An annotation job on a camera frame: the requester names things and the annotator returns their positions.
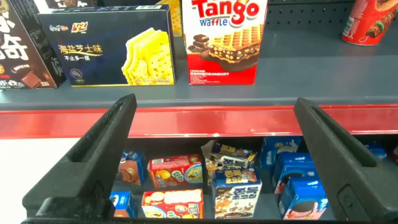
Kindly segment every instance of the blue snack box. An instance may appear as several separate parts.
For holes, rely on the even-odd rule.
[[[277,161],[277,155],[281,152],[297,152],[301,140],[301,136],[265,137],[261,147],[261,167],[273,169]]]
[[[124,150],[115,181],[141,185],[147,178],[144,164],[144,154],[142,152]]]
[[[272,176],[275,194],[281,194],[291,177],[317,177],[317,170],[309,153],[281,153]]]
[[[322,183],[314,177],[292,177],[278,206],[284,220],[318,220],[327,207]]]
[[[137,217],[137,205],[130,192],[111,192],[109,199],[115,207],[114,217]]]
[[[212,182],[215,218],[253,217],[261,185],[253,168],[217,170]]]
[[[384,159],[387,157],[387,153],[384,151],[383,147],[381,147],[377,143],[369,143],[369,144],[364,144],[376,157],[379,159]]]

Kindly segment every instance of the dark blue snack box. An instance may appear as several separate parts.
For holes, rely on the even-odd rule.
[[[54,9],[39,19],[72,86],[175,83],[167,5]]]

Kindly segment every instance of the gray shelf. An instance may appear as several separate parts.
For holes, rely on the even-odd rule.
[[[292,105],[298,96],[320,104],[391,103],[398,100],[398,29],[379,46],[347,44],[328,30],[266,30],[256,84],[192,86],[181,38],[175,39],[174,86],[4,90],[0,110],[109,108],[135,93],[140,107],[198,105]]]

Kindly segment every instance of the store shelf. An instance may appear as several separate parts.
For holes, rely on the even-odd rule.
[[[0,92],[0,138],[78,138],[118,98],[135,93],[129,137],[301,134],[298,96],[353,134],[398,133],[398,29],[379,46],[347,44],[336,30],[267,30],[253,86],[192,86],[181,38],[177,84]]]
[[[139,107],[292,105],[298,96],[321,104],[395,103],[398,29],[382,44],[343,42],[335,30],[266,30],[253,86],[191,86],[181,38],[176,38],[177,84],[117,88],[6,90],[0,110],[109,108],[135,93]]]

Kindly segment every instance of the black snack box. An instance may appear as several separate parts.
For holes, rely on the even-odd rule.
[[[39,12],[47,12],[49,9],[66,7],[91,7],[97,6],[97,0],[34,0]]]
[[[0,89],[58,87],[65,76],[33,0],[0,3]]]
[[[39,19],[72,86],[175,82],[167,5],[55,9]]]

